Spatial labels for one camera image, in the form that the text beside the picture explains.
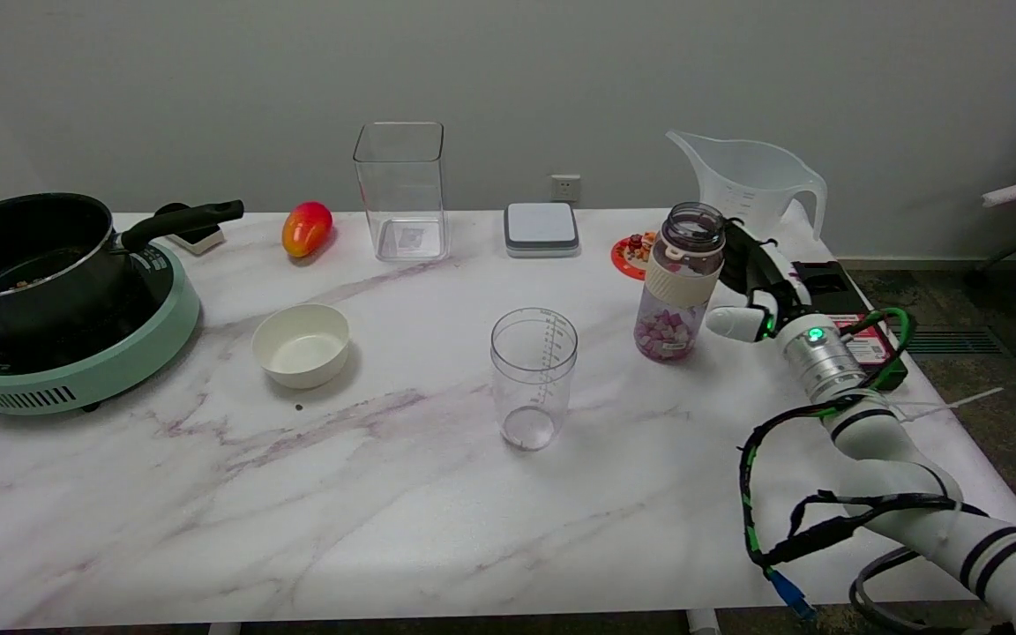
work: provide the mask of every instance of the clear plastic container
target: clear plastic container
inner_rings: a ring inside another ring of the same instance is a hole
[[[449,253],[444,136],[434,122],[383,121],[360,130],[356,173],[379,260],[440,260]]]
[[[678,204],[653,242],[633,342],[654,362],[688,358],[723,264],[723,217],[706,204]]]
[[[547,309],[516,309],[492,328],[492,397],[500,437],[519,450],[547,447],[564,427],[578,333]]]

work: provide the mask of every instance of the table leg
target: table leg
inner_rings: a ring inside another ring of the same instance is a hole
[[[241,632],[241,622],[215,622],[210,624],[210,628],[206,630],[206,635],[239,635]]]
[[[685,612],[685,617],[689,619],[689,632],[692,635],[720,635],[716,610],[690,610]]]

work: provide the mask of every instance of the red mango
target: red mango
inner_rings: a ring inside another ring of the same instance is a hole
[[[281,245],[292,257],[306,257],[331,234],[331,212],[316,201],[296,206],[284,219]]]

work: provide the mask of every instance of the marble table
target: marble table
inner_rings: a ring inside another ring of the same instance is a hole
[[[96,412],[0,415],[0,628],[778,605],[743,550],[737,446],[804,397],[771,342],[705,332],[682,366],[637,354],[640,282],[609,250],[664,213],[582,210],[581,256],[524,261],[499,213],[452,212],[434,264],[375,260],[362,214],[337,214],[307,264],[279,248],[282,214],[227,226],[226,244],[183,253],[203,320],[173,366]],[[778,237],[790,258],[830,258],[803,217]],[[338,307],[354,338],[343,374],[308,392],[250,355],[262,318],[300,302]],[[580,336],[569,421],[531,454],[501,441],[489,387],[489,332],[520,306]],[[907,364],[898,398],[939,401]],[[953,415],[908,430],[967,501],[1016,523]],[[753,486],[767,544],[846,461],[815,422],[770,436]],[[782,571],[843,602],[893,546],[859,531]],[[923,562],[874,588],[967,596]]]

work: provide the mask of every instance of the clear measuring cup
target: clear measuring cup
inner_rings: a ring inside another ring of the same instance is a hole
[[[572,396],[578,333],[547,309],[516,309],[492,326],[492,398],[500,437],[542,450],[559,434]]]
[[[811,192],[814,238],[821,238],[826,181],[791,152],[763,141],[712,139],[680,130],[665,136],[685,150],[697,171],[703,204],[725,217],[739,217],[755,237],[768,238],[791,198]]]

